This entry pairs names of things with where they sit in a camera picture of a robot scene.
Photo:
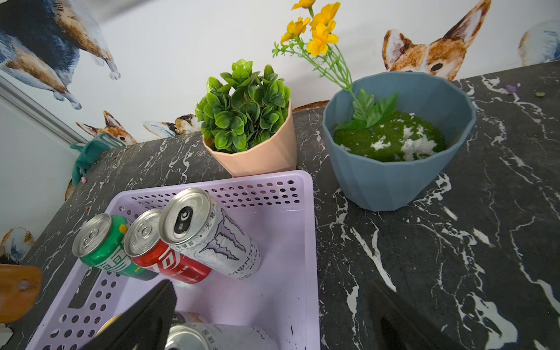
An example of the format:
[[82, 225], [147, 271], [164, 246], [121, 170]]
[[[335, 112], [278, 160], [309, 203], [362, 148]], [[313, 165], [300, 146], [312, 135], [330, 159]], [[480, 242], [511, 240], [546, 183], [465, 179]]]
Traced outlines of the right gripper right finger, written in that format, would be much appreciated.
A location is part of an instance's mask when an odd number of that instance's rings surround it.
[[379, 349], [463, 349], [382, 281], [374, 281], [368, 310]]

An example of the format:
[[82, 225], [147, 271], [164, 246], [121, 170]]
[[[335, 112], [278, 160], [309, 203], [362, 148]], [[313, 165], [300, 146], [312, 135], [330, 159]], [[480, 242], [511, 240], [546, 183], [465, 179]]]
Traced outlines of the green soda can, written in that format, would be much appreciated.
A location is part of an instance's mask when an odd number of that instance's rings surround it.
[[129, 221], [123, 216], [98, 214], [82, 225], [72, 253], [90, 267], [142, 281], [154, 279], [155, 272], [138, 266], [125, 252], [123, 239], [128, 227]]

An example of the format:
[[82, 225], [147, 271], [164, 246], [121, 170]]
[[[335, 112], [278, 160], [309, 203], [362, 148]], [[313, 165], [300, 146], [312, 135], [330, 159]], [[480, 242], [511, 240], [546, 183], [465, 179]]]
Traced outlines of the silver grey can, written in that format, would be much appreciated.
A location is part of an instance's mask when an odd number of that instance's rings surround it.
[[262, 328], [239, 325], [187, 323], [173, 326], [165, 349], [279, 349]]

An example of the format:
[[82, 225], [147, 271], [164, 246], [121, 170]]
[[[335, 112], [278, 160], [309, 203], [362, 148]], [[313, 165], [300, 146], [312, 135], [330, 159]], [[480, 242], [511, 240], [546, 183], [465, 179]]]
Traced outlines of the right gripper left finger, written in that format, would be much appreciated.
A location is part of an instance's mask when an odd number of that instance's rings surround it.
[[154, 286], [84, 349], [164, 349], [177, 298], [171, 281]]

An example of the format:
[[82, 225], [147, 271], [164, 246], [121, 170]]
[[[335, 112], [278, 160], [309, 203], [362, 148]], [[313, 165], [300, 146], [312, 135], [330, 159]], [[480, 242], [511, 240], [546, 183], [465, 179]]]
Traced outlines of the orange soda can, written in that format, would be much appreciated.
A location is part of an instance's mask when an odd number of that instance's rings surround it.
[[1, 264], [1, 323], [9, 324], [27, 314], [42, 286], [39, 268]]

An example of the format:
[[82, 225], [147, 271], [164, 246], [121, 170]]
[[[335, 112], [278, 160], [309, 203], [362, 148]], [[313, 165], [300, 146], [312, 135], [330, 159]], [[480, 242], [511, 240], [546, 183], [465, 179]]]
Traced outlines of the green and red can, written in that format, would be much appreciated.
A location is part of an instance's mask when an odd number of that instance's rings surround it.
[[[109, 321], [107, 321], [99, 330], [98, 334], [101, 334], [104, 330], [106, 330], [112, 323], [114, 323], [120, 314], [113, 316]], [[184, 311], [175, 311], [172, 316], [171, 326], [177, 325], [185, 325], [185, 324], [192, 324], [192, 323], [207, 323], [208, 321], [201, 316], [199, 313], [195, 312], [184, 312]]]

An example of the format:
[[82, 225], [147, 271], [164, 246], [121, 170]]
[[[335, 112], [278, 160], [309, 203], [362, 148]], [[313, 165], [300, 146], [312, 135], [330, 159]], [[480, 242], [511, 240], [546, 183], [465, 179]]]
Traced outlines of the red cola can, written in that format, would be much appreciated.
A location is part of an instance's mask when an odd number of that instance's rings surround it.
[[150, 209], [134, 220], [123, 239], [126, 254], [139, 267], [186, 284], [197, 284], [211, 274], [211, 268], [171, 248], [160, 237], [162, 211]]

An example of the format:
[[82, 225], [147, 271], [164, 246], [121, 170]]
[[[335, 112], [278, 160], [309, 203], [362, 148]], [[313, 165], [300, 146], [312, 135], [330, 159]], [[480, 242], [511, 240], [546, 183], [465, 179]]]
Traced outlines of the white Monster can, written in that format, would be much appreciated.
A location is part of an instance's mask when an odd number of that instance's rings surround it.
[[174, 251], [233, 279], [248, 279], [261, 266], [257, 243], [200, 188], [176, 194], [162, 211], [158, 230]]

